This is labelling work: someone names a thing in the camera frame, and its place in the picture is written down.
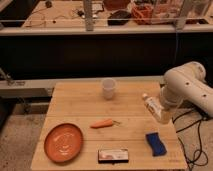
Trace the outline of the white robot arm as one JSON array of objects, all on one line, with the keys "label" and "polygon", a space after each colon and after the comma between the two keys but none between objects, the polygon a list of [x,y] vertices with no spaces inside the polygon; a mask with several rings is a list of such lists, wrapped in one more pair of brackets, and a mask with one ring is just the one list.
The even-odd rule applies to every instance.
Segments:
[{"label": "white robot arm", "polygon": [[164,74],[165,85],[159,93],[163,106],[160,122],[167,124],[175,110],[188,100],[213,117],[213,88],[205,83],[206,70],[196,61],[169,69]]}]

